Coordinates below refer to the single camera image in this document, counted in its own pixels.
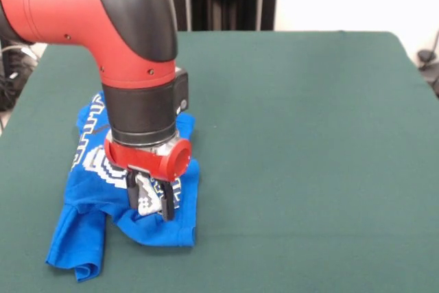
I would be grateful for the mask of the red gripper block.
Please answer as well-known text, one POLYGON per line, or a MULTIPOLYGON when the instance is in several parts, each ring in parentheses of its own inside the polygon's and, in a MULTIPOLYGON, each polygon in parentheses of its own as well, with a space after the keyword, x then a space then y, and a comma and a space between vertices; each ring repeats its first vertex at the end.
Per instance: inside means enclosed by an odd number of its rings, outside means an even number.
MULTIPOLYGON (((149 174, 160 182, 164 221, 174 219, 174 191, 170 182, 182 176, 191 160, 191 143, 178 134, 168 142, 153 147, 139 148, 117 143, 109 130, 104 140, 107 159, 117 167, 135 169, 149 174)), ((138 209, 137 172, 130 170, 126 176, 128 200, 132 209, 138 209)))

